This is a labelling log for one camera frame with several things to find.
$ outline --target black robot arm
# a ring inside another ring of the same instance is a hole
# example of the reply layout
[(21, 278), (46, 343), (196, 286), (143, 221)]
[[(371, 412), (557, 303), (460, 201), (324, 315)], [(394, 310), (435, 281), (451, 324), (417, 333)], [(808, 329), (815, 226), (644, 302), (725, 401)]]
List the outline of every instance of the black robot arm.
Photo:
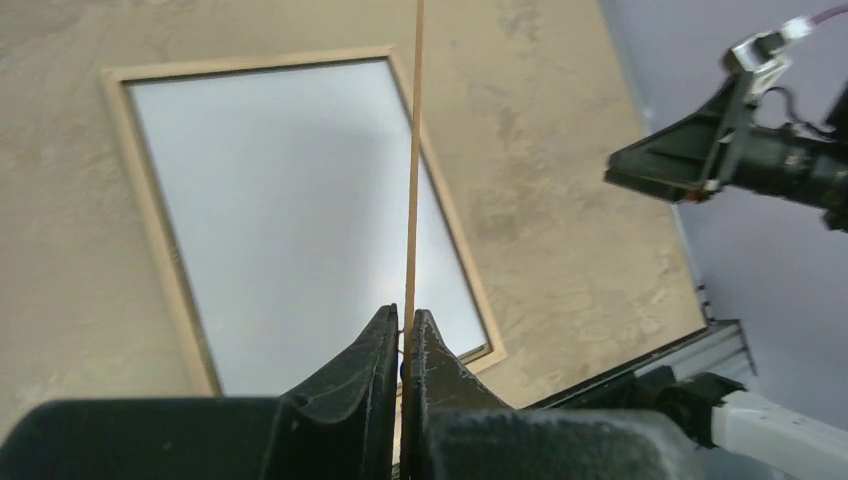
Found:
[(799, 125), (757, 126), (755, 75), (736, 73), (694, 114), (610, 156), (605, 180), (669, 202), (708, 200), (726, 185), (825, 210), (848, 231), (848, 84), (817, 138)]

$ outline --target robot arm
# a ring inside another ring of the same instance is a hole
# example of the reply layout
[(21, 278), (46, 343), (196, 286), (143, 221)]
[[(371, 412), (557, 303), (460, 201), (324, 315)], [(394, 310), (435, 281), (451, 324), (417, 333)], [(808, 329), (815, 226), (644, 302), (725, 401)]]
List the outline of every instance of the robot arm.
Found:
[(801, 480), (835, 480), (848, 472), (848, 432), (736, 391), (712, 411), (712, 442)]
[[(728, 50), (731, 72), (700, 109), (680, 122), (614, 153), (605, 180), (669, 202), (706, 201), (726, 185), (821, 208), (831, 229), (848, 231), (848, 85), (825, 131), (801, 121), (792, 94), (774, 82), (791, 65), (787, 46), (848, 4), (752, 36)], [(787, 96), (792, 123), (756, 125), (764, 95)], [(802, 136), (811, 131), (815, 138)]]

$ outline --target white connector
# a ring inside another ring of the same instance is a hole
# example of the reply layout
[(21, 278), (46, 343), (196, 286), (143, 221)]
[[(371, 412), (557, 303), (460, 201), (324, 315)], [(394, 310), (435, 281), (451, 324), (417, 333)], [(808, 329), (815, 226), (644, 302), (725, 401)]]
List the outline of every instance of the white connector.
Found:
[(780, 27), (780, 36), (788, 45), (811, 34), (814, 28), (815, 24), (810, 17), (796, 17)]

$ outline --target gray wall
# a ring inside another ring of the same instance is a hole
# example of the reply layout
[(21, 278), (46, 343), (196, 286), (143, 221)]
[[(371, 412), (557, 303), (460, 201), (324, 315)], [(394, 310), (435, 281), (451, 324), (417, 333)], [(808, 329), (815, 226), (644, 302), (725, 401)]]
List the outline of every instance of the gray wall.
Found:
[[(724, 49), (744, 36), (815, 14), (837, 0), (606, 0), (634, 95), (651, 129), (692, 112), (718, 87)], [(824, 24), (790, 55), (779, 84), (820, 120), (848, 79), (848, 16)], [(760, 119), (783, 120), (778, 98)], [(679, 209), (719, 318), (741, 318), (759, 386), (771, 400), (848, 429), (848, 234), (828, 232), (820, 212), (728, 189)]]

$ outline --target pink cable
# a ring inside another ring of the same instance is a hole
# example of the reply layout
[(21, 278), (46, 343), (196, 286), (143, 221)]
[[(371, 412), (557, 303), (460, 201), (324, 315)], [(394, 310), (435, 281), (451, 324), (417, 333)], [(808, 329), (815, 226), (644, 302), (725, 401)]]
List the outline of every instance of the pink cable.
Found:
[(837, 5), (833, 8), (829, 8), (822, 13), (814, 16), (811, 20), (813, 25), (821, 25), (822, 22), (826, 20), (830, 20), (831, 18), (841, 14), (848, 13), (848, 3), (843, 3), (842, 5)]

